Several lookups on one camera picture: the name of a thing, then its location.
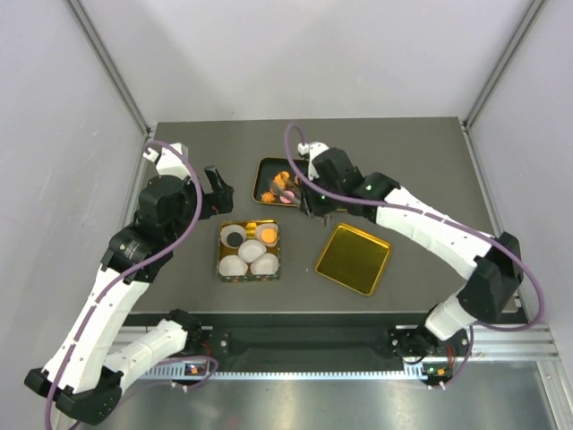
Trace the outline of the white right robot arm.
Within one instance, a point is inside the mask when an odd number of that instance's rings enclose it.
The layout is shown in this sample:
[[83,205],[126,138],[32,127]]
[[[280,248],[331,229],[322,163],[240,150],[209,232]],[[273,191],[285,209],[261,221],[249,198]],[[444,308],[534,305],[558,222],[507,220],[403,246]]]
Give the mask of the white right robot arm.
[[514,236],[457,228],[449,216],[414,197],[398,181],[380,172],[363,176],[341,149],[313,142],[298,144],[297,151],[308,162],[299,181],[303,213],[324,218],[343,209],[368,219],[436,255],[464,280],[414,330],[408,355],[439,354],[459,331],[498,321],[524,278],[515,262],[520,245]]

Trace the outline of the orange round cookie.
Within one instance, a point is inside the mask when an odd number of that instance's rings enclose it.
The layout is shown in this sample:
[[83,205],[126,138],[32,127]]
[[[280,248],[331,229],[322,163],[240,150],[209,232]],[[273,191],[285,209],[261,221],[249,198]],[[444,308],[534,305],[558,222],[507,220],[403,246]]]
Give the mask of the orange round cookie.
[[274,244],[278,239],[278,233],[274,228],[265,228],[261,232],[261,240],[267,245]]

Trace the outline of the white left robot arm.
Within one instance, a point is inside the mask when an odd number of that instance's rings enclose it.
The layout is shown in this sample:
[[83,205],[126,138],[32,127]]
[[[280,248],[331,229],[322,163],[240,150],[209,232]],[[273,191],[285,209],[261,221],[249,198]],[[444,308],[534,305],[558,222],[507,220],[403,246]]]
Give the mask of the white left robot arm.
[[140,191],[133,220],[109,240],[88,299],[61,347],[25,377],[25,385],[46,400],[47,429],[54,411],[76,426],[100,424],[152,367],[202,347],[198,322],[175,310],[119,352],[110,350],[133,306],[198,221],[234,206],[233,188],[214,167],[205,170],[212,190],[203,191],[181,143],[148,142],[143,156],[157,174]]

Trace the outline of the black sandwich cookie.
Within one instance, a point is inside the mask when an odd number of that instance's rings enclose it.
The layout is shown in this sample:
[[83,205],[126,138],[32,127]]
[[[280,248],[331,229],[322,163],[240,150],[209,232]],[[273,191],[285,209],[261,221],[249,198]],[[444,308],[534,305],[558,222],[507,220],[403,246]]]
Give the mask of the black sandwich cookie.
[[232,232],[227,235],[227,246],[237,248],[243,243],[243,236],[238,232]]

